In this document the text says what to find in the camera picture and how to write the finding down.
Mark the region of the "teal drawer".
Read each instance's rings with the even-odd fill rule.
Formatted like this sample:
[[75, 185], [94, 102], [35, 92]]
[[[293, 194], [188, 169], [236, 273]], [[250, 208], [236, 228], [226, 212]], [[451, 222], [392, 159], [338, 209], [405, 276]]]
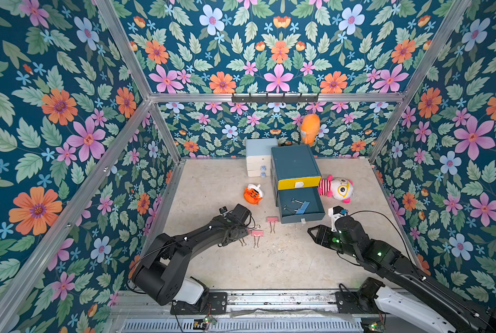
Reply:
[[277, 207], [283, 224], [321, 221], [326, 214], [317, 187], [278, 191]]

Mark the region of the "black hook rail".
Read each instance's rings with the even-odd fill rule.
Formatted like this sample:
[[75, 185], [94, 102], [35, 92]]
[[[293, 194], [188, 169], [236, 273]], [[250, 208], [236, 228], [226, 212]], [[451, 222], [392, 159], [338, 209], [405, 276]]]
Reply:
[[232, 103], [247, 103], [247, 104], [269, 104], [269, 103], [284, 103], [284, 104], [300, 104], [318, 102], [319, 94], [288, 94], [288, 93], [265, 93], [265, 94], [232, 94]]

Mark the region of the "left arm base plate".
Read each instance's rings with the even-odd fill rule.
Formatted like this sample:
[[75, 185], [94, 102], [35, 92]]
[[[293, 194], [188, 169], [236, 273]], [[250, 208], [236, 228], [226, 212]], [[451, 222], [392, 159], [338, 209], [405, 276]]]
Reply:
[[228, 293], [221, 291], [209, 291], [205, 289], [202, 297], [191, 305], [182, 301], [174, 301], [170, 313], [171, 315], [220, 315], [227, 312]]

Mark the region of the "yellow top drawer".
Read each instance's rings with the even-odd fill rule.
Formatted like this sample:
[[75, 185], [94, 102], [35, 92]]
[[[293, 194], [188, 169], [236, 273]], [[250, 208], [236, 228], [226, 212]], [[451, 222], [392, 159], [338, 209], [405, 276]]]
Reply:
[[302, 178], [280, 179], [277, 181], [279, 191], [318, 187], [322, 177], [310, 176]]

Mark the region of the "orange plush toy on wall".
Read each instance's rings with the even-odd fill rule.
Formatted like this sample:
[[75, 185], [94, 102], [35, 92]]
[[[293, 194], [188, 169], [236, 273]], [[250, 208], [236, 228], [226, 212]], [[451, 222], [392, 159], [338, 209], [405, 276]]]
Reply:
[[302, 144], [313, 146], [320, 131], [320, 118], [318, 115], [306, 115], [300, 126], [300, 137]]

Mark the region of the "white pink striped plush toy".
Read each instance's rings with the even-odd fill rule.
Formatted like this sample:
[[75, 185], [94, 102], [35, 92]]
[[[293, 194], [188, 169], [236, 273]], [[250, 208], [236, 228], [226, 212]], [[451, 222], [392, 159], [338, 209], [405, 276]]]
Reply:
[[351, 180], [329, 175], [327, 178], [321, 179], [318, 185], [318, 194], [348, 204], [352, 201], [354, 184]]

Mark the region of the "blue binder clip bottom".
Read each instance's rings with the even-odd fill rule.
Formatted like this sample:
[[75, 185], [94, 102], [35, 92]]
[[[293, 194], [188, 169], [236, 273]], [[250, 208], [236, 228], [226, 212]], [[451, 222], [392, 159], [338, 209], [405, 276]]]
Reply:
[[298, 201], [296, 199], [292, 199], [291, 202], [297, 203], [299, 205], [299, 207], [294, 210], [296, 215], [303, 215], [310, 205], [310, 203], [308, 201]]

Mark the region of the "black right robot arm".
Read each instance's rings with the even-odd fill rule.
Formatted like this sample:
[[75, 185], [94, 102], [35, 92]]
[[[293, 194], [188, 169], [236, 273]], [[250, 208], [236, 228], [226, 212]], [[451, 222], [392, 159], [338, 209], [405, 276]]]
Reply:
[[397, 284], [413, 296], [407, 298], [380, 280], [368, 278], [358, 296], [369, 306], [427, 332], [496, 332], [496, 308], [485, 309], [428, 277], [389, 243], [369, 238], [353, 217], [342, 216], [331, 228], [311, 227], [308, 233], [316, 244], [353, 257], [366, 271]]

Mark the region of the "light blue small drawer unit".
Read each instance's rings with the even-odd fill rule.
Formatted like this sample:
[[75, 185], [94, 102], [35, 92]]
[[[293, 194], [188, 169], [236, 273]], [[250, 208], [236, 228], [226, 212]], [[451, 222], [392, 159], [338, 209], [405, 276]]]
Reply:
[[249, 139], [246, 141], [247, 176], [266, 178], [271, 176], [272, 148], [278, 147], [278, 140]]

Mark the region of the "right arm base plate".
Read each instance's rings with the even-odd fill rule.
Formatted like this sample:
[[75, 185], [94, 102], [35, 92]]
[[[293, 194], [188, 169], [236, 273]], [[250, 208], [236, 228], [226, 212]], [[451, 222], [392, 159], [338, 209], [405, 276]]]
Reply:
[[378, 314], [381, 310], [375, 303], [377, 293], [384, 287], [382, 281], [372, 277], [367, 278], [362, 285], [354, 290], [344, 284], [338, 285], [335, 292], [335, 303], [340, 313], [344, 314]]

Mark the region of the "teal drawer cabinet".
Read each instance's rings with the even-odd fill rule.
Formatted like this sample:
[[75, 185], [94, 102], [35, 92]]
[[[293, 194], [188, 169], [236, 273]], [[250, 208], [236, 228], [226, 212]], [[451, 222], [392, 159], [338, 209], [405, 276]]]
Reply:
[[271, 177], [277, 204], [277, 181], [280, 179], [321, 176], [309, 145], [291, 145], [272, 148]]

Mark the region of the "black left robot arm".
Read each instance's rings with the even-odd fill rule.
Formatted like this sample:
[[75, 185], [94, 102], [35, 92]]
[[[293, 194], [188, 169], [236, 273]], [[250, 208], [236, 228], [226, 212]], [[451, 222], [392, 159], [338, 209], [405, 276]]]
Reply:
[[157, 236], [145, 255], [132, 265], [130, 281], [159, 305], [185, 303], [199, 311], [209, 302], [209, 288], [186, 273], [192, 258], [211, 247], [226, 247], [249, 234], [251, 211], [238, 204], [206, 225], [186, 234]]

